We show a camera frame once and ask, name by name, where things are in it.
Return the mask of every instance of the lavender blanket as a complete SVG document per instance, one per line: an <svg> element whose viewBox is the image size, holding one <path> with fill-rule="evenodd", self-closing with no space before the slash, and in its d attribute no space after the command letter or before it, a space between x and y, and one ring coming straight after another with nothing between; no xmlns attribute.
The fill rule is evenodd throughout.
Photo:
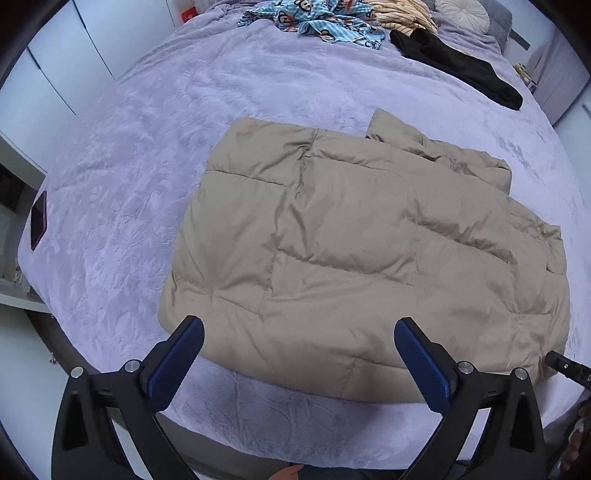
<svg viewBox="0 0 591 480"><path fill-rule="evenodd" d="M492 37L444 22L441 38L491 62L520 111L460 80L380 50L324 43L218 5L144 56L82 116L47 176L48 228L19 261L73 345L102 371L167 337L156 312L173 242L210 151L247 115L363 135L376 107L431 138L503 158L511 194L561 225L571 285L567 354L591 362L589 213L556 133ZM538 388L545 424L579 396L559 376ZM404 468L439 422L424 404L364 404L289 391L203 358L165 412L237 450L319 466ZM483 418L479 418L480 428ZM471 454L478 428L463 456Z"/></svg>

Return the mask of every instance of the monkey print fabric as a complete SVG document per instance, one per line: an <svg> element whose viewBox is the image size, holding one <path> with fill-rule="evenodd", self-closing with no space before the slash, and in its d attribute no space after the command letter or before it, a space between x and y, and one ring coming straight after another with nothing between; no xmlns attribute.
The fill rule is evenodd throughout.
<svg viewBox="0 0 591 480"><path fill-rule="evenodd" d="M286 32L317 35L331 43L351 41L375 50L385 37L375 24L373 6L360 0L276 0L244 12L238 26L261 18L273 20Z"/></svg>

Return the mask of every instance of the metal screw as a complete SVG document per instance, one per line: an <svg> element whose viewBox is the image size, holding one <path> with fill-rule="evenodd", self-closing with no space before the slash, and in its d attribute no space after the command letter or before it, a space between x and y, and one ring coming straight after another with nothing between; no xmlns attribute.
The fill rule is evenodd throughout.
<svg viewBox="0 0 591 480"><path fill-rule="evenodd" d="M125 371L129 373L135 372L139 368L139 362L137 360L130 360L125 364Z"/></svg>
<svg viewBox="0 0 591 480"><path fill-rule="evenodd" d="M70 376L72 378L78 378L84 373L84 369L82 367L74 367L70 372Z"/></svg>
<svg viewBox="0 0 591 480"><path fill-rule="evenodd" d="M460 369L460 372L466 375L469 375L474 371L474 365L470 362L460 362L457 367Z"/></svg>
<svg viewBox="0 0 591 480"><path fill-rule="evenodd" d="M515 376L520 380L525 380L527 378L527 371L524 368L516 368Z"/></svg>

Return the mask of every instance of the gray pillow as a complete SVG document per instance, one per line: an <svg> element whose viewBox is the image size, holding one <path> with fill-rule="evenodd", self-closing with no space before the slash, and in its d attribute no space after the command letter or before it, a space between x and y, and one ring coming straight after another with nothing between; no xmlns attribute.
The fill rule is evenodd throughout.
<svg viewBox="0 0 591 480"><path fill-rule="evenodd" d="M423 0L429 10L435 11L435 0ZM509 31L513 23L513 15L507 7L501 5L496 0L478 0L486 13L488 13L491 19L491 26L488 29L487 35L495 37L496 42L499 44L501 51L505 51L507 40L509 39Z"/></svg>

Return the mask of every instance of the cartoon monkey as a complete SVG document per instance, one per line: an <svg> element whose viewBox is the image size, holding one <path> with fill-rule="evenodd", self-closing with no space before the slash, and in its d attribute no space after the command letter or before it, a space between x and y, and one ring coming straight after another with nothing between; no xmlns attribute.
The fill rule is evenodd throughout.
<svg viewBox="0 0 591 480"><path fill-rule="evenodd" d="M295 0L294 2L304 12L311 12L314 4L310 0Z"/></svg>
<svg viewBox="0 0 591 480"><path fill-rule="evenodd" d="M279 12L278 20L279 20L279 23L291 24L294 22L293 17L284 11Z"/></svg>
<svg viewBox="0 0 591 480"><path fill-rule="evenodd" d="M339 3L336 4L335 11L339 12L341 10L351 10L357 0L339 0Z"/></svg>
<svg viewBox="0 0 591 480"><path fill-rule="evenodd" d="M330 42L330 43L336 42L335 37L328 30L320 30L319 36L324 41L327 41L327 42Z"/></svg>

